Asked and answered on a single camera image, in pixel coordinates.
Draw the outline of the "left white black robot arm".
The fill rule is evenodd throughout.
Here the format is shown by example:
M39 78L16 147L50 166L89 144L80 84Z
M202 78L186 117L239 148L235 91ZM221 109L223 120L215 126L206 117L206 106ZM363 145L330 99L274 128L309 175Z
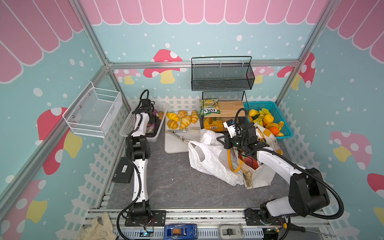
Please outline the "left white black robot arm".
M127 217L141 226L148 225L153 217L147 191L147 166L151 156L146 137L147 126L154 121L153 102L149 99L149 90L144 90L137 107L132 111L135 120L133 129L127 134L125 154L134 170L134 190L132 202L124 210Z

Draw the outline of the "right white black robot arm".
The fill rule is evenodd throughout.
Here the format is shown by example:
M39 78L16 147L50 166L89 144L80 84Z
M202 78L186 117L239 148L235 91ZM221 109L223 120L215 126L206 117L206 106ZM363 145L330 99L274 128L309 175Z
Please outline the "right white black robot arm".
M289 184L286 197L267 201L260 205L258 219L268 224L278 217L312 216L324 220L336 220L345 212L345 206L339 194L327 184L316 168L306 169L278 152L262 140L259 125L253 125L248 119L238 120L241 108L235 118L224 123L228 135L218 137L225 149L235 148L237 156L251 157L264 166L271 168Z

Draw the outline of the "white plastic grocery bag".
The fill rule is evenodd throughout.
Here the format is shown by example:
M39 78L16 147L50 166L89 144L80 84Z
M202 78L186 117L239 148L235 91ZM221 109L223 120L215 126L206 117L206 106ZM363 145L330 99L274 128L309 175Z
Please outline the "white plastic grocery bag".
M214 176L231 186L243 185L242 171L233 172L229 166L229 157L237 164L234 151L225 149L220 141L224 134L211 130L200 130L200 139L188 143L190 166L207 175Z

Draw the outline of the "cream canvas tote bag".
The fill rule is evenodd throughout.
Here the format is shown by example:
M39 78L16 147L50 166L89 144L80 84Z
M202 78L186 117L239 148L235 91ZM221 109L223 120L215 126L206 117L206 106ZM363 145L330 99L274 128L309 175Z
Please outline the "cream canvas tote bag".
M269 130L258 124L252 125L254 125L257 129L256 134L259 137L259 140L267 143L270 148L272 148L272 150L276 151L278 154L283 153L276 137ZM253 159L257 160L259 163L259 167L254 170L242 161L242 156L244 156L242 152L238 151L237 148L231 148L229 149L229 151L230 150L234 151L235 158L238 163L234 164L232 158L229 157L229 166L231 170L235 173L238 171L242 171L244 177L244 185L247 190L266 187L272 183L276 172L272 168L267 166L267 164L262 163L260 160L257 160L256 157L250 156Z

